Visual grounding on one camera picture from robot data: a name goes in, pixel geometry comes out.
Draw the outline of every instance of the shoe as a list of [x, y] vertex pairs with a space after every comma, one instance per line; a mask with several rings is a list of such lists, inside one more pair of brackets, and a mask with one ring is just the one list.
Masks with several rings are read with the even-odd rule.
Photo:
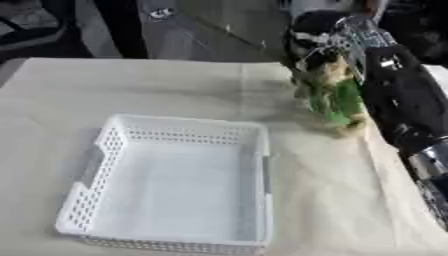
[[166, 20], [174, 14], [172, 8], [160, 8], [149, 13], [150, 21], [159, 22]]

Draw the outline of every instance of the table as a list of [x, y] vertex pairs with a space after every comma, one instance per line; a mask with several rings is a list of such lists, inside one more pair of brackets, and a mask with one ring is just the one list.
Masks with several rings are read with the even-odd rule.
[[0, 255], [156, 255], [89, 246], [54, 229], [115, 113], [265, 124], [275, 206], [267, 255], [447, 255], [448, 234], [375, 126], [357, 138], [328, 136], [293, 99], [288, 78], [276, 63], [25, 61], [0, 90]]

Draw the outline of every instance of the basket handle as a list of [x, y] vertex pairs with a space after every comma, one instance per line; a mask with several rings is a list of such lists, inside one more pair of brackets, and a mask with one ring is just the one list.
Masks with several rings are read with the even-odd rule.
[[104, 152], [101, 148], [94, 144], [93, 147], [89, 150], [90, 158], [87, 161], [85, 171], [83, 176], [81, 177], [80, 182], [86, 186], [86, 188], [90, 189], [92, 187], [93, 180], [96, 176], [96, 173], [99, 170], [99, 167], [104, 161]]
[[271, 179], [269, 172], [269, 156], [263, 157], [263, 186], [265, 192], [265, 216], [264, 221], [266, 224], [265, 229], [265, 239], [269, 243], [272, 240], [273, 229], [274, 229], [274, 213], [273, 213], [273, 202], [272, 202], [272, 191], [271, 191]]

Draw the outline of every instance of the robotic hand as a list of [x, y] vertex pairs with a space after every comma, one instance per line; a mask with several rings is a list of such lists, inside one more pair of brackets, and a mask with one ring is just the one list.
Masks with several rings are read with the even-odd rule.
[[383, 138], [398, 149], [429, 209], [448, 230], [448, 100], [434, 78], [363, 15], [307, 13], [285, 38], [296, 78], [302, 74], [296, 64], [304, 59], [298, 56], [309, 58], [327, 50], [344, 56]]

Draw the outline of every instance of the white plastic basket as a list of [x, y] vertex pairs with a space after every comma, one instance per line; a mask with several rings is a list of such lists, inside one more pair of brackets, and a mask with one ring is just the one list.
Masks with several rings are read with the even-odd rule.
[[262, 253], [271, 240], [263, 126], [116, 115], [95, 145], [59, 213], [60, 233], [103, 246], [232, 255]]

